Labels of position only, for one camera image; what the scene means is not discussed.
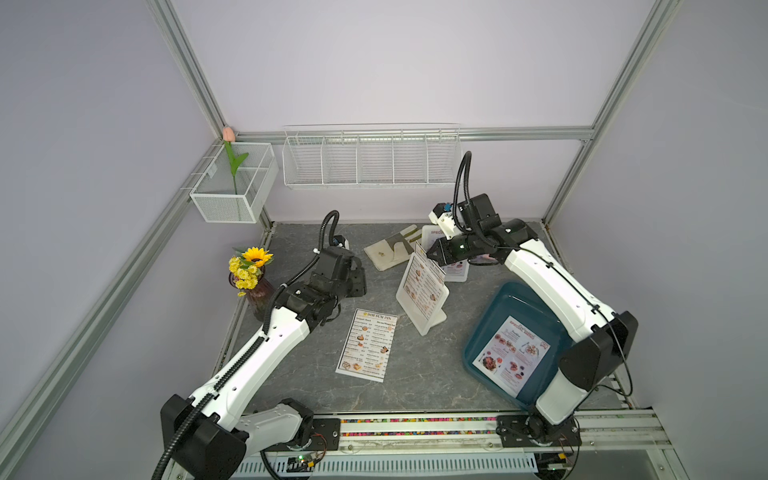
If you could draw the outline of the special menu sheet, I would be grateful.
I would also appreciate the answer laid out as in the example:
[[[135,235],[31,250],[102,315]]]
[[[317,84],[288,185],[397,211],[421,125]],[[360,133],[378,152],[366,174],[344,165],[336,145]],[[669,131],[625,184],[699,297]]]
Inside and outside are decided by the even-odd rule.
[[[446,276],[451,278],[465,278],[468,274],[468,263],[466,260],[459,261],[443,268]]]
[[[519,398],[551,345],[508,316],[471,365],[506,394]]]

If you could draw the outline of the dim sum menu sheet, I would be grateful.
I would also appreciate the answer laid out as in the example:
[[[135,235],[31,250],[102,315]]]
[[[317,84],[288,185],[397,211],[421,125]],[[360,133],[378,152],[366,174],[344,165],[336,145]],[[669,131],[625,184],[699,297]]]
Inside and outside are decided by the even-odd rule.
[[[382,383],[389,363],[398,317],[357,309],[335,372]]]

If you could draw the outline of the white menu holder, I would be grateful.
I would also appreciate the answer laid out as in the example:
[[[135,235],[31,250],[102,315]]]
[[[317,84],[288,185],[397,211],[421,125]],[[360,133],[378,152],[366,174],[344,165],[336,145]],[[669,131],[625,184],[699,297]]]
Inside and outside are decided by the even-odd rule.
[[[449,294],[445,272],[417,247],[409,258],[396,300],[421,336],[447,319],[443,306]]]
[[[439,239],[445,237],[443,231],[436,225],[425,225],[421,228],[421,247],[427,252]],[[469,263],[464,260],[442,266],[446,282],[465,282],[468,279]]]

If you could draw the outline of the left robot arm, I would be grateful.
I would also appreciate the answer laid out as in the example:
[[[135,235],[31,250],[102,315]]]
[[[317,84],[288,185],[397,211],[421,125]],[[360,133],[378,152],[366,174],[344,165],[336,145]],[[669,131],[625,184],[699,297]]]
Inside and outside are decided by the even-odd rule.
[[[164,451],[153,471],[163,478],[176,463],[196,479],[228,479],[246,456],[276,445],[312,444],[314,414],[284,399],[248,415],[256,392],[286,356],[331,321],[345,298],[366,293],[365,270],[340,235],[316,251],[310,278],[292,278],[271,298],[261,329],[209,381],[188,397],[171,396],[161,409]]]

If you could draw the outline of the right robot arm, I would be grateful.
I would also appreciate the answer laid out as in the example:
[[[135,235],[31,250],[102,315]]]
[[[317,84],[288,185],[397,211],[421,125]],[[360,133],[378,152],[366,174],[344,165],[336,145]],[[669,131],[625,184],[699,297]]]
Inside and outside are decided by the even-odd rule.
[[[486,257],[516,276],[487,308],[465,349],[480,380],[529,413],[531,429],[554,429],[627,364],[637,319],[581,285],[525,221],[502,221],[487,195],[439,203],[443,233],[426,252],[440,266]]]

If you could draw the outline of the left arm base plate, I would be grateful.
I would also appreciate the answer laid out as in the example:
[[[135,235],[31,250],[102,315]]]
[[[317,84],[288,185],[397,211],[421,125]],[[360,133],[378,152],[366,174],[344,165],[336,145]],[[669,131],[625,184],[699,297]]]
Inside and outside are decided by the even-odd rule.
[[[340,440],[341,420],[338,417],[315,417],[310,426],[300,426],[293,439],[268,447],[267,451],[337,451]]]

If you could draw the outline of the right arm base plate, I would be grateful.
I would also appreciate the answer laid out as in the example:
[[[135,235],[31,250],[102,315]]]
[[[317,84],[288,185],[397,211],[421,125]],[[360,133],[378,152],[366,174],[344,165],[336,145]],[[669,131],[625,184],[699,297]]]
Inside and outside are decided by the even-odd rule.
[[[538,414],[503,414],[496,417],[496,434],[502,446],[510,447],[580,447],[580,427],[574,416],[553,425]]]

